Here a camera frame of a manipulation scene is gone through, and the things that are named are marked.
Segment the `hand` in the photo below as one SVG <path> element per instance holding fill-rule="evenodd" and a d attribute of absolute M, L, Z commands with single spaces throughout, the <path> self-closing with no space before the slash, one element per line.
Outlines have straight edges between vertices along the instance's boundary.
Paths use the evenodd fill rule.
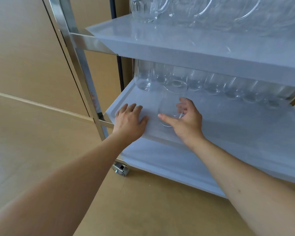
<path fill-rule="evenodd" d="M 182 118 L 172 118 L 165 114 L 159 114 L 158 117 L 170 124 L 177 136 L 189 147 L 192 148 L 193 144 L 199 139 L 205 139 L 203 136 L 202 115 L 199 113 L 193 102 L 187 98 L 180 98 L 180 103 L 177 103 L 177 111 L 185 114 Z"/>
<path fill-rule="evenodd" d="M 137 104 L 134 103 L 128 106 L 126 103 L 116 113 L 115 118 L 113 133 L 119 132 L 125 140 L 129 141 L 129 144 L 142 136 L 148 121 L 148 116 L 145 116 L 141 122 L 139 122 L 139 115 L 143 107 L 136 107 L 136 105 Z"/>

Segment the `forearm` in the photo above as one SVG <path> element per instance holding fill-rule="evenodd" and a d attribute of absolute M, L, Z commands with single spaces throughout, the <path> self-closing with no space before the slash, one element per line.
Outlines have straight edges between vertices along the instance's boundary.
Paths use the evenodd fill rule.
<path fill-rule="evenodd" d="M 73 235 L 108 170 L 128 145 L 112 134 L 0 212 L 1 235 Z"/>
<path fill-rule="evenodd" d="M 192 150 L 208 167 L 234 207 L 258 235 L 295 235 L 295 192 L 213 143 Z"/>

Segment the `floor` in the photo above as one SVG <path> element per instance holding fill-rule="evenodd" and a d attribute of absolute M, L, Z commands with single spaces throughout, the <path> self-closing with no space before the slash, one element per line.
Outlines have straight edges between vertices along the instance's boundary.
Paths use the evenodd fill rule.
<path fill-rule="evenodd" d="M 91 121 L 0 96 L 0 208 L 100 143 Z M 75 236 L 254 235 L 227 199 L 132 169 L 110 170 Z"/>

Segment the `black pole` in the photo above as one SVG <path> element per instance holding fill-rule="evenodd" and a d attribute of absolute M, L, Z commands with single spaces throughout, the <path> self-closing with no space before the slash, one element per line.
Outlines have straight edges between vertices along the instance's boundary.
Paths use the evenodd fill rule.
<path fill-rule="evenodd" d="M 109 0 L 109 4 L 110 4 L 111 19 L 115 19 L 115 18 L 117 18 L 115 0 Z M 117 64 L 118 64 L 120 88 L 121 88 L 121 91 L 123 91 L 125 89 L 124 75 L 122 73 L 121 57 L 118 55 L 117 55 Z"/>

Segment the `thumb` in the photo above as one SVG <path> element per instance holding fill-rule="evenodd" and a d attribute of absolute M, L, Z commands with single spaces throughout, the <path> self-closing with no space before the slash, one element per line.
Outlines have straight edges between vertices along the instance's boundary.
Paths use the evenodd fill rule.
<path fill-rule="evenodd" d="M 177 122 L 176 118 L 172 118 L 170 116 L 167 116 L 165 114 L 159 114 L 158 117 L 164 121 L 165 123 L 168 123 L 169 125 L 171 125 L 172 127 L 174 126 L 174 124 Z"/>
<path fill-rule="evenodd" d="M 141 122 L 140 122 L 140 125 L 145 128 L 145 126 L 147 125 L 148 119 L 149 119 L 148 116 L 143 117 Z"/>

